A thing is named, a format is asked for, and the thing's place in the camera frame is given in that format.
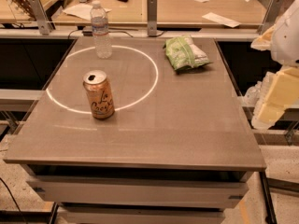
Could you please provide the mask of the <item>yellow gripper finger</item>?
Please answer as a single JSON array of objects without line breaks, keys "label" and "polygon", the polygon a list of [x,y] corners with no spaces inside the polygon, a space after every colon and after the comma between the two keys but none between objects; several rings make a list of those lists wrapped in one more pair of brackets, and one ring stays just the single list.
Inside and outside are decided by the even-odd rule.
[{"label": "yellow gripper finger", "polygon": [[272,34],[274,33],[274,30],[275,26],[271,26],[270,28],[268,28],[262,35],[259,35],[252,41],[250,47],[252,49],[257,49],[260,51],[270,50]]},{"label": "yellow gripper finger", "polygon": [[271,128],[298,99],[298,68],[286,66],[276,73],[267,72],[253,111],[251,125],[257,130]]}]

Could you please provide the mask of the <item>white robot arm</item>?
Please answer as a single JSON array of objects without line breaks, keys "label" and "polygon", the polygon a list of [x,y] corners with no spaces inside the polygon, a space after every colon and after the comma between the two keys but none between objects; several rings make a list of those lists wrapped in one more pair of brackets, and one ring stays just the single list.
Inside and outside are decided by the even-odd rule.
[{"label": "white robot arm", "polygon": [[269,50],[272,60],[281,64],[275,74],[266,73],[251,120],[255,129],[267,130],[299,99],[299,0],[251,47]]}]

